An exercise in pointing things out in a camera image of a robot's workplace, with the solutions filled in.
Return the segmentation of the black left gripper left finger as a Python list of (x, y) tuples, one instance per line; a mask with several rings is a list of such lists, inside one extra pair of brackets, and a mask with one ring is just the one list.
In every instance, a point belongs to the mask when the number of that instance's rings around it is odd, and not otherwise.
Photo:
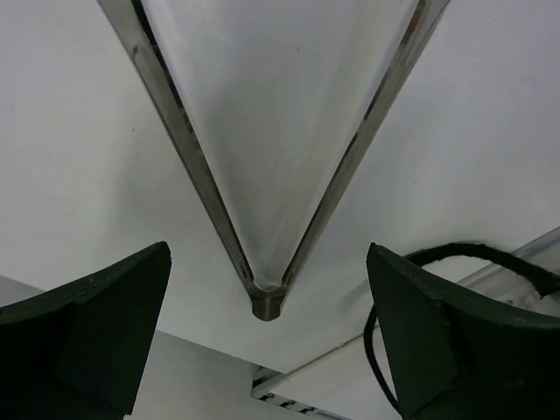
[(164, 241), (1, 309), (3, 419), (131, 414), (171, 273)]

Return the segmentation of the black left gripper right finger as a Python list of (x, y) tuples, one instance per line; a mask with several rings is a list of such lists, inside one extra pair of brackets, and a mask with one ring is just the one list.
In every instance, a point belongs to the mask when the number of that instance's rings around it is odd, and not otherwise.
[(556, 419), (559, 320), (485, 297), (426, 270), (468, 256), (524, 277), (541, 297), (556, 273), (497, 248), (452, 242), (401, 256), (372, 244), (367, 274), (373, 306), (366, 331), (380, 330), (391, 376), (372, 344), (367, 361), (404, 419)]

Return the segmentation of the metal tongs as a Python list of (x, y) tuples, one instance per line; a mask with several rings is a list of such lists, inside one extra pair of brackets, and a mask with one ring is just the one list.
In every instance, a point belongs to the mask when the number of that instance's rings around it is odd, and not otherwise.
[(103, 1), (256, 318), (277, 319), (445, 1)]

